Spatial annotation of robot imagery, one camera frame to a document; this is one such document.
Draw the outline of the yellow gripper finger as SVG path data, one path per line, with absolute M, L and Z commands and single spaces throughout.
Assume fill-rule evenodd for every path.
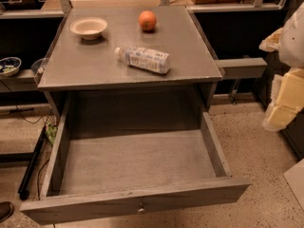
M 266 109 L 262 126 L 267 131 L 277 132 L 285 129 L 296 115 L 297 112 L 293 109 L 270 103 Z

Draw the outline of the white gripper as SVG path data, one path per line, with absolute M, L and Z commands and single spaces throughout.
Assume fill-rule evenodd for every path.
M 304 3 L 259 48 L 278 52 L 279 60 L 291 68 L 283 76 L 276 74 L 272 82 L 271 100 L 275 106 L 283 106 L 299 112 L 304 108 Z

